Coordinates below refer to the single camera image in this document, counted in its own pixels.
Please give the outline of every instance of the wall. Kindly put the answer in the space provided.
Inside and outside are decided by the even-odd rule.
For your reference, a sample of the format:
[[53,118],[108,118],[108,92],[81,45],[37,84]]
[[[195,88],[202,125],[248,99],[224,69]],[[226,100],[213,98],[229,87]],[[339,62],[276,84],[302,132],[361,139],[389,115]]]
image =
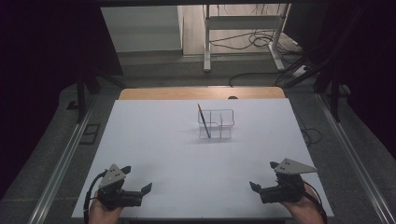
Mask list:
[[181,49],[176,6],[101,10],[116,52]]

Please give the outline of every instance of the cable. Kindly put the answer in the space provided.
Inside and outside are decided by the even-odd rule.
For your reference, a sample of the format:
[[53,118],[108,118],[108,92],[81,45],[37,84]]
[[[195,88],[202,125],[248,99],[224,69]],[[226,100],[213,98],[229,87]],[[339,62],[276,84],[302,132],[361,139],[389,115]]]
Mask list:
[[225,8],[225,4],[224,4],[224,11],[225,11],[225,13],[228,15],[227,8]]
[[96,178],[92,181],[91,185],[90,185],[90,189],[87,191],[87,194],[85,195],[85,202],[84,202],[84,223],[88,224],[89,220],[90,220],[90,200],[91,198],[91,194],[92,194],[92,189],[93,186],[95,186],[96,181],[101,178],[104,177],[105,174],[107,173],[107,170],[105,170],[104,172],[102,172],[101,174],[97,175]]
[[302,56],[302,54],[299,54],[299,53],[281,53],[280,54],[280,58],[282,59],[282,61],[285,62],[285,63],[289,63],[289,64],[293,64],[295,62],[291,62],[289,60],[286,60],[285,59],[285,55],[301,55]]
[[[263,13],[263,11],[264,11],[264,8],[265,8],[265,4],[262,4],[261,15],[262,15],[262,13]],[[278,4],[278,8],[277,8],[276,14],[278,14],[279,10],[280,10],[280,4]],[[202,11],[203,11],[204,22],[206,23],[204,5],[203,5]],[[227,13],[227,15],[228,15],[228,11],[227,11],[227,9],[226,9],[226,5],[224,5],[224,11],[226,11],[226,13]],[[253,9],[253,11],[250,12],[250,15],[253,14],[254,11],[256,11],[256,15],[258,15],[259,4],[256,4],[256,6],[255,6],[255,8]],[[209,40],[209,43],[210,43],[211,45],[213,45],[213,46],[223,47],[223,48],[226,48],[226,49],[237,49],[237,50],[240,50],[240,49],[247,49],[247,48],[249,48],[249,47],[252,46],[252,45],[255,46],[255,47],[257,47],[257,48],[262,48],[262,47],[268,46],[268,45],[270,44],[270,42],[273,41],[273,39],[274,39],[274,31],[275,31],[275,30],[272,29],[272,31],[273,31],[272,35],[268,35],[268,34],[265,33],[265,32],[266,32],[265,30],[258,31],[258,29],[256,29],[255,31],[252,31],[252,32],[246,33],[246,34],[242,34],[242,35],[234,35],[234,36],[230,36],[230,37],[226,37],[226,38],[222,38],[222,39]],[[219,41],[222,41],[222,40],[233,39],[233,38],[237,38],[237,37],[245,36],[245,35],[249,35],[248,41],[250,42],[250,44],[248,44],[247,46],[244,46],[244,47],[242,47],[242,48],[235,48],[235,47],[230,47],[230,46],[227,46],[227,45],[221,45],[221,44],[215,44],[215,43],[214,43],[214,42],[219,42]],[[278,48],[279,48],[279,47],[280,47],[282,50],[284,50],[284,51],[286,51],[286,52],[288,52],[288,53],[290,53],[290,52],[293,52],[293,53],[294,53],[294,51],[286,50],[286,49],[285,49],[282,45],[280,45],[280,44],[279,44]]]
[[[316,144],[318,142],[320,142],[322,140],[322,134],[318,129],[314,129],[314,128],[306,128],[303,119],[301,118],[300,114],[297,112],[297,109],[294,107],[294,105],[290,102],[291,108],[294,111],[294,114],[296,115],[297,119],[300,120],[301,124],[303,125],[303,128],[300,129],[301,133],[303,134],[303,137],[306,136],[306,138],[308,138],[308,141],[305,141],[306,143],[306,147],[310,147],[312,144]],[[312,141],[312,137],[311,135],[308,133],[309,131],[316,131],[319,134],[319,140],[317,141]]]
[[306,61],[305,56],[303,55],[299,60],[289,66],[275,81],[273,86],[283,87],[288,79],[292,77],[292,74],[295,70],[301,67]]
[[204,8],[204,5],[202,5],[202,15],[204,16],[204,25],[205,25],[205,28],[206,28],[206,17],[205,17],[205,8]]
[[288,187],[291,188],[291,189],[294,189],[296,192],[300,193],[300,194],[301,194],[302,196],[304,196],[306,199],[308,199],[309,201],[311,201],[311,202],[317,207],[317,209],[318,209],[318,211],[319,211],[319,213],[320,213],[320,216],[321,216],[322,219],[323,219],[323,223],[324,223],[324,224],[327,224],[327,215],[326,215],[326,211],[325,211],[324,208],[323,208],[323,205],[322,205],[322,202],[321,202],[320,196],[318,195],[317,190],[316,190],[314,187],[312,187],[312,185],[310,185],[310,184],[306,183],[305,181],[303,181],[303,184],[307,184],[307,185],[317,194],[318,200],[317,200],[314,196],[312,196],[311,194],[307,193],[306,191],[299,191],[299,190],[298,190],[297,188],[295,188],[293,185],[291,185],[291,184],[289,184],[289,183],[287,183],[287,182],[285,182],[285,181],[281,181],[281,180],[277,180],[277,181],[280,182],[280,183],[282,183],[282,184],[284,184],[284,185],[286,185],[286,186],[288,186]]
[[233,76],[233,77],[231,77],[229,80],[228,80],[228,84],[230,85],[230,87],[233,87],[233,80],[235,79],[235,78],[237,78],[237,77],[242,77],[242,76],[248,76],[248,75],[271,75],[271,74],[279,74],[278,72],[273,72],[273,73],[264,73],[264,72],[262,72],[262,73],[254,73],[254,72],[251,72],[251,73],[242,73],[242,74],[238,74],[238,75],[236,75],[236,76]]

